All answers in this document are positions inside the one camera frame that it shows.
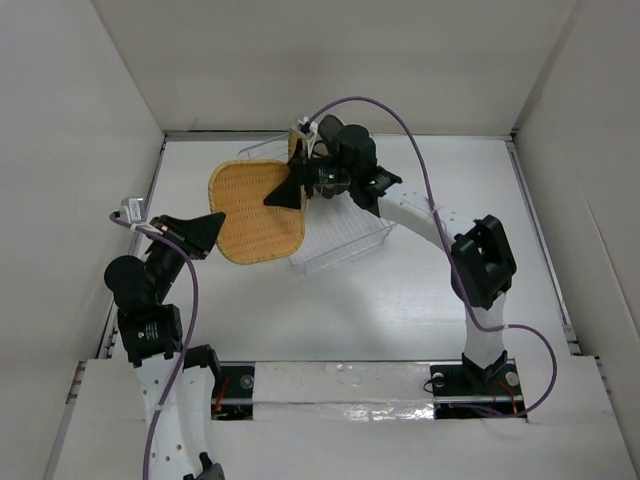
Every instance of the cable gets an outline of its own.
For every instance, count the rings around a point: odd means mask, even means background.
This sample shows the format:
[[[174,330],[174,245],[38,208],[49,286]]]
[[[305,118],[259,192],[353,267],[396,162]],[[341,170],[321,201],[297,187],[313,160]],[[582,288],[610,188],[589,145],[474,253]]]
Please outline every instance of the cable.
[[[308,124],[311,124],[311,122],[316,120],[320,115],[322,115],[326,111],[332,109],[333,107],[335,107],[337,105],[341,105],[343,103],[347,103],[347,102],[365,102],[365,103],[370,103],[372,105],[375,105],[375,106],[381,108],[382,110],[387,112],[389,115],[391,115],[398,122],[398,124],[402,127],[404,132],[407,134],[407,138],[411,142],[411,146],[413,147],[413,150],[415,151],[416,156],[418,157],[418,162],[420,163],[420,168],[422,169],[422,176],[424,178],[424,185],[427,188],[427,202],[429,204],[429,208],[431,209],[431,214],[433,215],[433,218],[434,218],[435,223],[436,223],[436,229],[438,230],[438,236],[440,237],[440,241],[442,242],[443,250],[444,250],[445,255],[447,256],[447,260],[449,261],[449,264],[451,265],[451,271],[453,273],[453,277],[454,277],[454,279],[456,281],[456,284],[458,285],[458,290],[462,294],[462,302],[464,303],[464,308],[466,309],[467,313],[469,314],[469,317],[471,318],[471,321],[472,321],[473,325],[478,330],[480,330],[481,332],[484,332],[484,333],[495,333],[495,332],[499,332],[501,330],[504,330],[505,328],[526,330],[526,331],[529,331],[529,332],[533,333],[538,338],[540,338],[540,340],[542,340],[542,342],[544,343],[545,347],[547,347],[547,350],[549,350],[549,355],[551,356],[551,368],[552,368],[551,381],[549,382],[549,385],[548,385],[547,389],[542,394],[542,396],[538,399],[538,401],[535,402],[533,405],[531,405],[529,408],[525,408],[524,410],[522,410],[522,411],[520,411],[518,413],[512,414],[512,415],[502,415],[497,410],[493,410],[493,409],[486,408],[486,407],[476,407],[475,405],[452,404],[451,406],[455,406],[456,408],[473,408],[473,409],[478,410],[478,411],[485,411],[484,413],[487,413],[490,416],[500,415],[500,418],[511,418],[511,417],[522,417],[522,416],[525,416],[527,413],[529,413],[529,412],[535,410],[536,408],[538,408],[540,406],[540,404],[542,402],[544,402],[549,397],[549,395],[551,394],[551,391],[553,390],[553,387],[556,384],[556,379],[558,377],[558,361],[556,359],[555,352],[553,351],[553,347],[551,346],[549,341],[544,337],[544,335],[542,335],[535,328],[530,327],[528,325],[509,324],[509,325],[499,325],[499,326],[496,326],[496,327],[485,327],[482,324],[480,324],[480,322],[478,321],[478,318],[476,317],[476,314],[473,311],[473,308],[471,306],[471,301],[469,300],[469,295],[467,294],[467,291],[464,288],[464,284],[462,283],[462,278],[460,277],[460,272],[458,272],[456,264],[453,261],[453,256],[451,255],[451,250],[449,250],[449,248],[447,247],[447,236],[446,236],[446,233],[445,233],[444,228],[442,226],[442,221],[440,220],[440,214],[438,213],[438,210],[436,210],[436,208],[435,208],[435,200],[433,198],[433,191],[431,189],[431,181],[429,180],[429,174],[427,173],[427,165],[426,165],[426,163],[424,161],[424,158],[422,156],[422,152],[420,151],[420,147],[418,147],[418,143],[416,142],[415,137],[411,133],[411,130],[409,129],[409,126],[406,124],[406,122],[404,120],[402,120],[402,118],[400,118],[400,116],[396,112],[394,112],[391,108],[386,106],[384,103],[379,102],[378,100],[375,100],[375,99],[369,98],[369,97],[356,95],[356,96],[340,98],[338,100],[335,100],[335,101],[325,105],[320,110],[318,110],[316,113],[311,115],[311,117],[309,117]]]
[[[498,384],[502,388],[504,388],[507,391],[507,393],[509,394],[509,396],[511,397],[511,406],[513,407],[513,413],[518,413],[518,408],[516,407],[516,396],[513,394],[513,392],[509,388],[509,385],[504,383],[502,380],[498,380]]]
[[[431,395],[433,395],[433,390],[428,390],[427,389],[427,385],[432,384],[433,383],[433,378],[430,380],[427,380],[426,382],[424,382],[424,385],[422,386],[422,389],[427,392],[430,393]]]
[[[117,212],[109,215],[109,219],[122,227],[131,228],[131,224],[125,222],[124,220],[118,217]],[[193,282],[193,307],[191,309],[191,320],[189,320],[189,327],[187,328],[187,334],[184,337],[184,342],[182,346],[182,350],[178,355],[178,361],[176,362],[171,374],[169,375],[169,379],[167,380],[167,384],[160,395],[160,399],[158,400],[158,406],[162,407],[164,403],[167,401],[169,397],[169,393],[171,392],[171,388],[178,377],[178,373],[182,368],[182,364],[184,363],[184,357],[187,355],[187,350],[189,349],[189,344],[191,343],[191,337],[193,337],[193,331],[196,326],[196,319],[198,317],[198,302],[199,302],[199,286],[198,286],[198,277],[196,276],[196,267],[193,264],[193,261],[189,258],[189,255],[185,253],[178,245],[173,243],[171,240],[167,240],[162,235],[158,235],[153,233],[144,227],[136,227],[135,230],[137,232],[145,234],[151,240],[163,243],[168,247],[172,248],[176,251],[185,261],[187,268],[189,269],[189,273],[191,273],[191,281]],[[149,430],[147,431],[147,440],[144,445],[144,458],[142,461],[142,479],[149,480],[149,470],[150,470],[150,459],[151,459],[151,446],[153,445],[153,437],[156,433],[156,428],[158,426],[158,420],[160,420],[160,414],[162,410],[156,410],[153,412],[153,416],[151,417],[151,422],[149,423]]]

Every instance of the white connector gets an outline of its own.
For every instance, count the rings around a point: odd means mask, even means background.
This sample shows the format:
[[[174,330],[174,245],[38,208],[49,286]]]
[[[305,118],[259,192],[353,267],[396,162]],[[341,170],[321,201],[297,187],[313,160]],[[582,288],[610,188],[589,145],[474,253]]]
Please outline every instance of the white connector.
[[[309,130],[305,133],[302,131],[302,127],[306,126],[309,122],[309,117],[298,118],[296,122],[291,126],[291,131],[298,137],[306,140],[307,144],[307,156],[310,157],[313,152],[313,147],[318,139],[318,124],[311,122],[308,127]]]
[[[120,202],[120,217],[131,225],[145,222],[144,198],[129,197]]]

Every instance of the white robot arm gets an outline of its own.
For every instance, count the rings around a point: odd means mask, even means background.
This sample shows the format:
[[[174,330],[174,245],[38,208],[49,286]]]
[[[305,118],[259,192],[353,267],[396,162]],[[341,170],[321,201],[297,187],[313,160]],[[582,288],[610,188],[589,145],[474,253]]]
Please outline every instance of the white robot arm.
[[[381,218],[403,225],[417,233],[436,247],[443,249],[438,236],[436,221],[427,202],[427,198],[404,184],[394,184],[383,197],[378,199],[378,211]],[[473,220],[460,215],[449,208],[439,209],[440,218],[447,234],[447,247],[456,242],[456,236],[465,234],[476,227]],[[500,295],[491,308],[472,307],[476,319],[484,327],[498,327],[503,324],[503,311],[506,293]],[[465,310],[467,341],[464,357],[481,369],[486,369],[500,359],[504,352],[502,331],[482,332],[473,324],[469,312]]]
[[[131,226],[134,220],[129,217],[125,221],[115,213],[112,220]],[[158,233],[139,230],[153,240],[147,258],[118,257],[104,274],[144,399],[149,430],[143,480],[224,480],[207,438],[212,393],[221,386],[220,363],[209,345],[189,348],[195,306],[183,340],[178,308],[162,304],[185,263],[195,275],[191,261],[207,257],[224,220],[223,213],[193,220],[154,218],[151,226]]]
[[[360,125],[345,126],[327,115],[319,124],[303,119],[294,131],[301,140],[289,160],[289,176],[265,198],[265,205],[301,208],[301,187],[308,197],[320,192],[331,198],[348,191],[360,208],[405,226],[443,250],[456,266],[451,285],[467,304],[464,373],[486,385],[507,360],[503,310],[516,272],[500,221],[491,215],[472,220],[447,208],[436,214],[424,195],[378,166],[375,143]],[[309,144],[318,137],[326,152],[316,154],[315,145],[304,148],[304,140]]]

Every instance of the white panel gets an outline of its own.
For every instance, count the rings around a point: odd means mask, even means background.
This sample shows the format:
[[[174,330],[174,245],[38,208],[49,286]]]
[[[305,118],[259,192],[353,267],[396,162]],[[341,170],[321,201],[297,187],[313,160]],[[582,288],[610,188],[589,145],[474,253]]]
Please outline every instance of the white panel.
[[[254,402],[332,403],[430,400],[426,362],[267,362],[256,364]]]
[[[164,129],[283,129],[361,94],[417,132],[478,135],[509,133],[575,0],[94,4]]]
[[[548,423],[211,422],[212,448],[227,478],[240,480],[635,479],[602,385],[591,381],[598,378],[593,360],[571,363],[571,378],[559,379],[571,388],[549,400]],[[89,362],[56,480],[138,478],[145,438],[141,397],[129,365]]]
[[[583,349],[640,467],[640,5],[585,0],[517,137]]]
[[[41,479],[77,365],[72,358],[0,363],[0,477]]]
[[[107,215],[145,194],[161,145],[88,0],[0,7],[3,355],[95,354],[103,271],[130,241]]]

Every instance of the wire rack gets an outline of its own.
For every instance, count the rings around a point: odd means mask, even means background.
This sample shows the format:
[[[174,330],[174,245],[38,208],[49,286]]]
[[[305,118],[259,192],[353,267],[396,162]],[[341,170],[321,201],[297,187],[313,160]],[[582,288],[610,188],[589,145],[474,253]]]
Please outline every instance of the wire rack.
[[[245,160],[287,161],[287,134],[238,152]],[[305,211],[306,232],[301,247],[289,257],[298,275],[308,275],[382,246],[395,224],[357,207],[348,194],[332,199],[314,196]]]

